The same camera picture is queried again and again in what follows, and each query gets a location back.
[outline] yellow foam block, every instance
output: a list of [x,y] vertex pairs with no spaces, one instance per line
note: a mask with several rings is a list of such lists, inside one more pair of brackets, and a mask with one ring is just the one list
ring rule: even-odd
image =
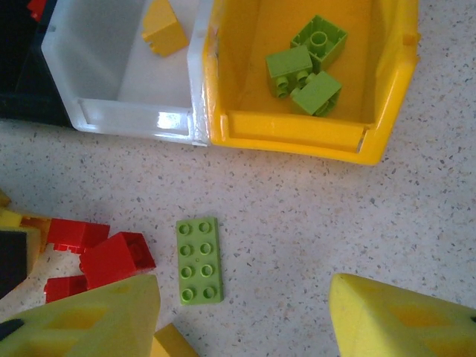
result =
[[0,207],[0,227],[19,227],[22,218],[20,213]]
[[5,195],[4,192],[0,190],[0,207],[7,207],[10,202],[10,197]]

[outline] toy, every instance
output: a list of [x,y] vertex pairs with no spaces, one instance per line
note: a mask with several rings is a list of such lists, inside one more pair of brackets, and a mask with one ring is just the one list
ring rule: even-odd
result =
[[304,88],[296,88],[291,92],[292,111],[325,117],[334,109],[341,88],[341,84],[326,72],[312,73],[307,77]]
[[184,29],[168,0],[153,0],[142,25],[142,38],[150,42],[150,49],[155,54],[166,57],[188,46]]
[[88,289],[97,288],[155,268],[144,236],[120,232],[80,255]]
[[31,17],[38,22],[42,19],[43,10],[47,0],[31,0],[27,8],[31,11]]
[[19,227],[21,222],[20,213],[0,207],[0,227]]
[[326,71],[344,50],[347,32],[316,15],[291,41],[291,47],[305,45],[314,72]]
[[296,87],[303,88],[312,73],[312,61],[306,46],[266,56],[268,84],[271,93],[278,98],[287,97]]
[[0,227],[0,299],[31,273],[40,245],[38,229]]
[[51,277],[47,280],[44,292],[46,303],[67,298],[87,290],[86,277],[77,275],[74,277]]
[[5,193],[0,190],[0,207],[7,207],[10,204],[10,197],[5,195]]
[[82,254],[107,239],[109,225],[53,218],[48,232],[48,243],[54,244],[55,251],[69,249]]
[[173,324],[155,333],[150,357],[199,357]]
[[216,218],[178,221],[176,234],[181,304],[219,303],[223,283]]

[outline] yellow lego brick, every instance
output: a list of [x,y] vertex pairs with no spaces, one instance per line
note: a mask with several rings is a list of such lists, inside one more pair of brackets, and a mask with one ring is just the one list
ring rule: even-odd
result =
[[0,227],[19,227],[22,218],[20,213],[0,207]]
[[40,253],[43,253],[46,249],[46,244],[48,242],[48,232],[50,231],[51,218],[34,216],[31,214],[24,214],[22,221],[20,222],[20,227],[31,227],[38,228],[41,232],[41,245],[39,247]]
[[4,192],[0,190],[0,207],[7,207],[10,202],[10,197],[5,195]]
[[165,57],[188,46],[184,29],[168,0],[153,0],[142,25],[142,38],[150,42],[150,49],[155,54]]
[[199,357],[173,324],[155,333],[150,357]]

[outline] yellow plastic bin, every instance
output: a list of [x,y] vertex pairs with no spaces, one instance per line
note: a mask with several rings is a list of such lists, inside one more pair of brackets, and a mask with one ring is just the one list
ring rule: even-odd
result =
[[[314,15],[348,32],[327,72],[342,84],[328,118],[271,95],[269,54]],[[377,164],[418,62],[417,0],[216,0],[204,52],[213,144]]]

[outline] white plastic bin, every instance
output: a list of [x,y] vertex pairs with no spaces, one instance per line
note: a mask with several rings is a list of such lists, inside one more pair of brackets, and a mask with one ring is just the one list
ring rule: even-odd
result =
[[151,0],[58,0],[42,52],[77,130],[208,145],[202,52],[213,0],[170,0],[188,48],[142,40]]

